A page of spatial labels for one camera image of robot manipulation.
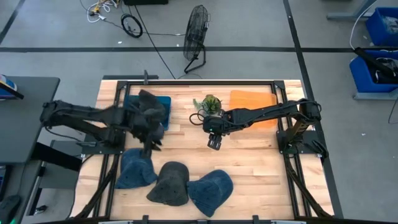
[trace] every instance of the succulent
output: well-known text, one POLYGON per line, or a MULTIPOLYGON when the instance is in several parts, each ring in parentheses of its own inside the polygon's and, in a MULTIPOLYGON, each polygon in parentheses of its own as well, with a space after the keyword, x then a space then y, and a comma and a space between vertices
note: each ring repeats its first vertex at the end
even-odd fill
POLYGON ((215 114, 221 109, 221 101, 213 95, 206 95, 206 98, 201 103, 194 99, 193 104, 198 110, 204 109, 208 115, 215 114))

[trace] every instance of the fan stand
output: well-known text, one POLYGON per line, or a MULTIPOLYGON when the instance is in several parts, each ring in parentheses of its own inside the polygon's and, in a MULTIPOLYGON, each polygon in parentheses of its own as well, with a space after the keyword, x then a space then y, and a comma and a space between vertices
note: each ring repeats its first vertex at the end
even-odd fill
POLYGON ((206 47, 205 47, 203 44, 201 44, 200 48, 203 49, 203 63, 202 63, 201 65, 196 66, 195 68, 191 68, 191 69, 188 70, 189 66, 191 66, 191 64, 193 63, 193 61, 199 59, 197 56, 194 57, 194 58, 191 60, 191 62, 185 67, 185 69, 184 69, 185 74, 187 74, 188 72, 191 72, 191 71, 193 71, 193 70, 195 70, 195 69, 197 69, 197 68, 200 68, 200 67, 202 67, 202 66, 204 66, 204 65, 206 64, 206 47))

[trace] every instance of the black table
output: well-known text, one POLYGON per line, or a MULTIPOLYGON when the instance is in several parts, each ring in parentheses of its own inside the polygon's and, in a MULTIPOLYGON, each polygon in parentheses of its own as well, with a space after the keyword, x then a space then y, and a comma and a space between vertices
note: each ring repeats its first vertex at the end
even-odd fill
POLYGON ((16 213, 20 223, 39 175, 42 162, 51 162, 78 170, 80 159, 68 156, 37 142, 42 130, 43 104, 52 101, 60 83, 54 77, 8 77, 18 86, 23 100, 0 101, 0 164, 12 167, 5 197, 18 194, 22 202, 16 213), (72 160, 74 166, 65 166, 72 160))

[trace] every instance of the orange cloth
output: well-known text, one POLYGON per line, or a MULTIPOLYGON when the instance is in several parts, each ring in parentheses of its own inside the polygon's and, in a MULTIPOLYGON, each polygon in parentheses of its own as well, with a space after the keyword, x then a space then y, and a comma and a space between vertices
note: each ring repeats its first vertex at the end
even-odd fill
MULTIPOLYGON (((231 91, 229 109, 247 108, 258 109, 266 106, 276 105, 276 96, 272 93, 256 93, 249 91, 231 91)), ((261 121, 254 123, 251 128, 273 128, 276 126, 278 120, 272 119, 268 121, 261 121)))

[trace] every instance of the dark gray hat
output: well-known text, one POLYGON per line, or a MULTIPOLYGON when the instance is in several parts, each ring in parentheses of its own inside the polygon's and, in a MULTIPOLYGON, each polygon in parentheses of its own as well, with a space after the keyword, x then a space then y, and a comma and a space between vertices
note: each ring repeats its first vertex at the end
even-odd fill
POLYGON ((167 162, 160 170, 156 186, 147 195, 151 202, 180 206, 188 202, 188 168, 180 162, 167 162))
POLYGON ((142 149, 129 149, 122 154, 117 189, 132 189, 148 186, 157 176, 150 158, 142 158, 142 149))
POLYGON ((234 189, 231 178, 223 170, 214 170, 197 181, 189 181, 187 186, 192 202, 207 217, 214 215, 234 189))

